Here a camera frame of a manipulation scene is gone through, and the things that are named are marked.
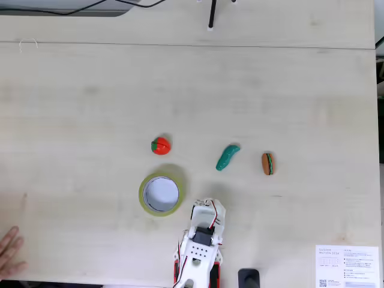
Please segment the person's hand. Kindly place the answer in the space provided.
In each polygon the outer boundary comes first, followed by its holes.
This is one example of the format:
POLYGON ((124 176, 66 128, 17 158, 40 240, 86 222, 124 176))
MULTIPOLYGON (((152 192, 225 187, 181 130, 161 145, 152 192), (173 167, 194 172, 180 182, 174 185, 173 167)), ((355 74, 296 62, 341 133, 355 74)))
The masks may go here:
POLYGON ((14 261, 23 245, 24 238, 19 235, 18 226, 13 226, 1 239, 1 281, 12 278, 27 267, 25 261, 14 261))

